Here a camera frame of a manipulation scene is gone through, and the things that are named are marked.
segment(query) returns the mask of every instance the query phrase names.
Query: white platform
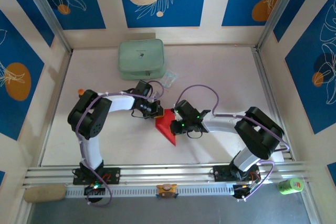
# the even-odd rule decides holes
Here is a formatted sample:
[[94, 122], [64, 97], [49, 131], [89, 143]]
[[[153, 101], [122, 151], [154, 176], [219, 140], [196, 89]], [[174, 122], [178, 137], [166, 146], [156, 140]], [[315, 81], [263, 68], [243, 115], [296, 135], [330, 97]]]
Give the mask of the white platform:
[[[160, 99], [164, 108], [172, 108], [181, 91], [193, 84], [205, 84], [220, 97], [216, 112], [245, 111], [257, 106], [269, 114], [251, 49], [225, 46], [165, 47], [167, 68], [179, 74]], [[121, 80], [118, 49], [75, 50], [66, 75], [55, 119], [46, 145], [43, 166], [78, 165], [77, 138], [67, 116], [78, 101], [78, 89], [119, 92], [134, 88], [137, 81]], [[205, 88], [188, 90], [183, 99], [198, 110], [212, 109], [216, 98]], [[109, 114], [100, 133], [100, 148], [105, 164], [187, 164], [230, 162], [245, 146], [233, 133], [209, 133], [200, 139], [176, 137], [176, 147], [157, 129], [154, 120], [131, 117], [130, 111]], [[273, 160], [283, 161], [281, 153]]]

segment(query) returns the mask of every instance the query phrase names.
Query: mint green pouch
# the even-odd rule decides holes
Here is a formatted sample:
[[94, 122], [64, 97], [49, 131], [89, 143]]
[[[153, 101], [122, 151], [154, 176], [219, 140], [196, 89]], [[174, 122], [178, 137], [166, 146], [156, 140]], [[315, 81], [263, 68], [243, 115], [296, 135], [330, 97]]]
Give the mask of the mint green pouch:
[[166, 72], [160, 39], [130, 40], [119, 45], [118, 67], [124, 80], [148, 80]]

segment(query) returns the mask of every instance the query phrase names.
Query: green can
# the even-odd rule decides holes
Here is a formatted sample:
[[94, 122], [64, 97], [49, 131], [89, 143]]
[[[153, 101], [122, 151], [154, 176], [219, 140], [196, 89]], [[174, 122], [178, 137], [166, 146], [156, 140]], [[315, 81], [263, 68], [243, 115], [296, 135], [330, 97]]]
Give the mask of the green can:
[[278, 190], [284, 195], [293, 194], [302, 191], [304, 186], [303, 181], [299, 178], [291, 178], [280, 182], [278, 184]]

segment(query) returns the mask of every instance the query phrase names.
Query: purple cable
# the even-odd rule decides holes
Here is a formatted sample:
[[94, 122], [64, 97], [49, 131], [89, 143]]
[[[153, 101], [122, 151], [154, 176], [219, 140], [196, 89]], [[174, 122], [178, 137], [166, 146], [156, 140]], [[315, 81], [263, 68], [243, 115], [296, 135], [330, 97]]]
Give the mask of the purple cable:
[[252, 118], [249, 118], [245, 115], [232, 115], [232, 114], [215, 114], [215, 116], [220, 117], [220, 118], [242, 118], [245, 120], [249, 120], [250, 122], [253, 122], [254, 124], [258, 125], [260, 128], [262, 128], [267, 133], [271, 134], [276, 140], [278, 140], [279, 142], [282, 142], [286, 146], [286, 148], [280, 148], [280, 149], [275, 150], [274, 152], [289, 151], [289, 145], [281, 137], [279, 137], [277, 134], [272, 132], [270, 129], [266, 128], [261, 123], [258, 123], [256, 120]]
[[271, 161], [271, 160], [265, 160], [265, 161], [260, 161], [258, 163], [260, 163], [260, 164], [271, 164], [272, 168], [271, 168], [271, 170], [269, 170], [269, 172], [266, 175], [266, 177], [263, 178], [263, 180], [259, 183], [259, 185], [257, 185], [255, 187], [255, 189], [252, 192], [249, 193], [249, 195], [247, 195], [245, 198], [238, 199], [238, 201], [241, 201], [241, 200], [246, 201], [252, 194], [254, 194], [259, 189], [260, 186], [262, 186], [262, 184], [265, 182], [265, 180], [267, 180], [268, 177], [269, 177], [269, 175], [271, 175], [271, 173], [273, 172], [273, 169], [274, 169], [274, 166], [275, 166], [275, 163], [273, 161]]
[[219, 95], [217, 94], [217, 92], [216, 92], [213, 88], [210, 88], [210, 87], [207, 86], [207, 85], [203, 85], [203, 84], [195, 84], [195, 85], [191, 85], [191, 86], [185, 88], [185, 89], [182, 91], [182, 93], [180, 94], [180, 96], [178, 97], [178, 99], [177, 99], [177, 101], [176, 101], [176, 104], [179, 103], [179, 101], [180, 101], [181, 96], [183, 95], [183, 93], [184, 93], [185, 91], [187, 91], [188, 89], [192, 88], [192, 87], [205, 87], [205, 88], [210, 89], [211, 91], [213, 91], [213, 92], [215, 93], [215, 95], [216, 95], [216, 97], [217, 97], [217, 102], [216, 102], [214, 108], [212, 109], [212, 114], [214, 114], [214, 113], [215, 113], [215, 109], [217, 108], [217, 106], [218, 106], [218, 104], [219, 104]]
[[[164, 87], [161, 83], [159, 83], [158, 81], [151, 81], [151, 82], [157, 82], [158, 84], [160, 84], [161, 88], [162, 88], [162, 93], [155, 99], [158, 99], [160, 98], [163, 93], [164, 93]], [[105, 204], [101, 204], [101, 205], [93, 205], [91, 204], [91, 202], [88, 201], [88, 197], [87, 197], [87, 201], [88, 201], [88, 204], [91, 205], [91, 206], [94, 206], [94, 207], [107, 207], [111, 201], [112, 201], [112, 191], [110, 189], [110, 187], [108, 186], [108, 184], [105, 182], [105, 180], [102, 179], [102, 177], [100, 177], [98, 175], [98, 173], [95, 172], [95, 170], [90, 166], [89, 162], [86, 160], [86, 157], [85, 157], [85, 152], [84, 152], [84, 146], [83, 146], [83, 141], [85, 141], [83, 139], [83, 137], [79, 134], [79, 126], [80, 124], [82, 123], [82, 121], [84, 120], [85, 116], [87, 115], [87, 113], [89, 112], [89, 110], [92, 108], [92, 106], [100, 99], [100, 98], [103, 98], [103, 97], [109, 97], [109, 96], [112, 96], [112, 95], [128, 95], [128, 96], [131, 96], [131, 97], [139, 97], [139, 98], [144, 98], [144, 99], [154, 99], [154, 98], [151, 98], [151, 97], [144, 97], [142, 95], [137, 95], [137, 94], [128, 94], [128, 93], [124, 93], [124, 92], [120, 92], [120, 93], [105, 93], [105, 94], [102, 94], [98, 97], [96, 97], [90, 104], [89, 106], [86, 108], [86, 110], [84, 111], [83, 115], [81, 116], [81, 118], [79, 119], [77, 125], [76, 125], [76, 130], [75, 130], [75, 134], [79, 140], [79, 147], [80, 147], [80, 154], [82, 156], [82, 159], [84, 160], [84, 163], [86, 164], [86, 167], [90, 169], [90, 171], [105, 185], [105, 187], [107, 188], [107, 190], [109, 191], [110, 193], [110, 199], [107, 203]]]

